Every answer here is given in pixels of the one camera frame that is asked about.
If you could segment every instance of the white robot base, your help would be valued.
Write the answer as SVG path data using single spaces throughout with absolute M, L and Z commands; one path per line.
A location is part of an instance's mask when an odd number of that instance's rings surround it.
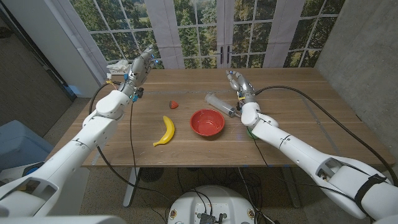
M 199 193 L 189 191 L 173 203 L 168 224 L 254 223 L 255 211 L 252 205 L 237 192 L 218 185 L 204 185 L 196 187 L 195 190 Z M 210 199 L 211 204 L 201 193 Z

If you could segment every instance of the table leg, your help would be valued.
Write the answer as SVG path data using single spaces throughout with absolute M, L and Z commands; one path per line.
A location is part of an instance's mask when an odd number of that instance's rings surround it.
M 282 167 L 282 173 L 283 173 L 286 181 L 294 182 L 292 171 L 290 170 L 290 167 Z M 300 208 L 301 203 L 300 203 L 299 193 L 297 192 L 296 185 L 286 183 L 286 186 L 287 186 L 287 190 L 289 191 L 290 198 L 292 199 L 293 207 Z
M 138 180 L 139 180 L 139 167 L 136 167 L 136 171 L 134 171 L 134 168 L 132 168 L 130 172 L 129 182 L 138 185 Z M 124 199 L 123 199 L 123 206 L 125 208 L 130 207 L 135 192 L 136 188 L 127 184 L 126 193 L 124 194 Z

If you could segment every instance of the window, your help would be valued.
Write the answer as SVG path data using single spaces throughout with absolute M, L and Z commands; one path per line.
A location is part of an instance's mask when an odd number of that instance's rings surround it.
M 108 63 L 133 61 L 153 44 L 164 68 L 144 0 L 70 0 Z
M 314 67 L 345 0 L 306 0 L 284 67 Z
M 236 0 L 231 68 L 261 68 L 276 0 Z
M 174 0 L 185 68 L 217 67 L 215 0 Z

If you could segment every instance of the blue bin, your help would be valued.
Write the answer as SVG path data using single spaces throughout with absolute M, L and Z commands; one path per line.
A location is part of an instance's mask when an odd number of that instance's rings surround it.
M 17 120 L 0 127 L 0 171 L 42 162 L 52 149 L 50 143 Z

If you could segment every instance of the plastic syringe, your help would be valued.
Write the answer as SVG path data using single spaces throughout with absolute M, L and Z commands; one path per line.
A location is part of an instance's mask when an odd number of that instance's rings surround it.
M 225 103 L 224 101 L 220 100 L 217 98 L 217 96 L 214 93 L 208 93 L 205 97 L 205 101 L 209 103 L 211 106 L 214 106 L 215 108 L 219 109 L 220 111 L 224 112 L 225 114 L 228 114 L 228 116 L 233 117 L 241 117 L 239 114 L 237 114 L 237 110 L 235 107 Z

